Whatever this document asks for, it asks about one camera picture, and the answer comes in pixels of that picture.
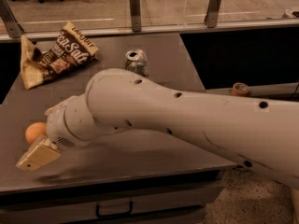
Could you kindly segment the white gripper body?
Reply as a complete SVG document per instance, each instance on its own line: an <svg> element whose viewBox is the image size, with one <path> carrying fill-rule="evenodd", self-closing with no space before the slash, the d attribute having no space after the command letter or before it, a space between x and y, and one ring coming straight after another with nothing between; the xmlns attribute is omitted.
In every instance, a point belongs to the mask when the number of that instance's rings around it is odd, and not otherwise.
<svg viewBox="0 0 299 224"><path fill-rule="evenodd" d="M71 96L64 101L61 101L57 104L60 108L47 116L47 136L59 149L79 148L89 144L88 141L80 140L73 135L65 121L66 108L75 99L76 96Z"/></svg>

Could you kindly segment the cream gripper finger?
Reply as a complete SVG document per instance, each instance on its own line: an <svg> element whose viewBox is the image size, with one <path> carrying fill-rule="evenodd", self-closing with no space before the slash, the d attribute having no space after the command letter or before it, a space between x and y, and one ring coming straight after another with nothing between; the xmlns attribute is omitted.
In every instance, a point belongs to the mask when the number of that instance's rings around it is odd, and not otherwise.
<svg viewBox="0 0 299 224"><path fill-rule="evenodd" d="M53 106L53 107L50 107L50 108L48 108L48 109L45 111L44 115L45 115L45 116L48 116L48 115L51 114L52 112L55 112L58 108L60 108L59 105L55 105L55 106Z"/></svg>
<svg viewBox="0 0 299 224"><path fill-rule="evenodd" d="M24 171L34 171L61 156L59 148L48 137L40 135L21 156L16 166Z"/></svg>

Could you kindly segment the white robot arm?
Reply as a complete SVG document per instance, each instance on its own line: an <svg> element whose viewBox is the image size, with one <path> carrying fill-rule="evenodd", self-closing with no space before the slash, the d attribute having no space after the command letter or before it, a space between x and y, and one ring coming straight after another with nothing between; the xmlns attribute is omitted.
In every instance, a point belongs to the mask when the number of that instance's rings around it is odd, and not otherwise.
<svg viewBox="0 0 299 224"><path fill-rule="evenodd" d="M21 156L34 171L63 150L129 129L169 133L238 165L299 189L299 104L161 86L136 73L110 68L85 92L46 112L45 134Z"/></svg>

